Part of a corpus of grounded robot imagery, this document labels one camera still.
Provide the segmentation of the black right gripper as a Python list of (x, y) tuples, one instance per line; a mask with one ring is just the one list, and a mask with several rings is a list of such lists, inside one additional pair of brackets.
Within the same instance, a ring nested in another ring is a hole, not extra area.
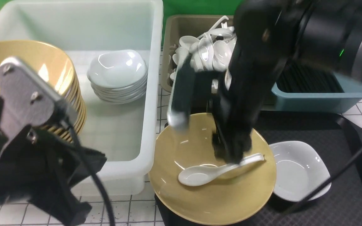
[[(245, 0), (235, 10), (233, 25), (236, 46), (213, 100), (212, 146), (217, 159), (238, 164), (252, 149), (250, 133), (266, 95), (294, 54), (294, 3)], [(167, 120), (174, 130), (189, 126), (195, 84), (192, 56), (188, 53), (177, 68), (170, 95)]]

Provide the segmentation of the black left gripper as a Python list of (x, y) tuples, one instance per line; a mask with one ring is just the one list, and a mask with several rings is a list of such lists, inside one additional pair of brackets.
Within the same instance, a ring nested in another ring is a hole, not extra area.
[[(0, 124), (5, 110), (0, 97)], [(11, 139), (0, 129), (0, 206), (25, 200), (65, 226), (85, 223), (91, 205), (71, 189), (90, 176), (74, 144), (30, 125)]]

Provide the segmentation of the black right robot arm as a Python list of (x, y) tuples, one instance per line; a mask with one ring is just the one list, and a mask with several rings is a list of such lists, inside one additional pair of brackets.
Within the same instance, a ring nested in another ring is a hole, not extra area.
[(286, 64), (300, 62), (362, 83), (362, 0), (244, 0), (234, 17), (236, 45), (226, 71), (178, 63), (167, 111), (185, 130), (194, 99), (209, 103), (215, 156), (239, 163), (266, 96)]

